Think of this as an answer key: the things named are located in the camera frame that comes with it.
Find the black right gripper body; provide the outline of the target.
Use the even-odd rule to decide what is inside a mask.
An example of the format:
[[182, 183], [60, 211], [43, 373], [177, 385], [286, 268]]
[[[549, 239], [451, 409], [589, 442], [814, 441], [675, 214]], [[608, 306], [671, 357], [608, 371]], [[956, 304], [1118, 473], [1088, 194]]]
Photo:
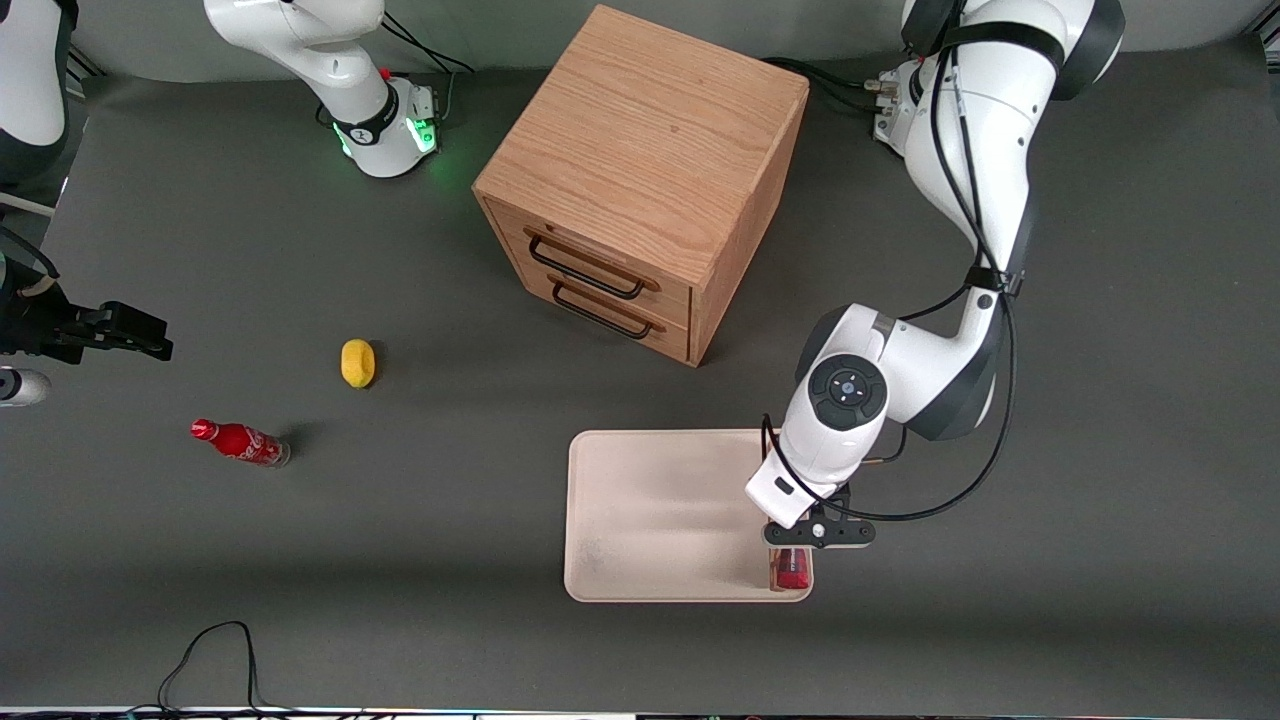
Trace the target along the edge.
[[76, 365], [83, 352], [99, 346], [95, 332], [79, 323], [82, 307], [72, 304], [60, 284], [24, 296], [3, 291], [1, 355], [44, 356]]

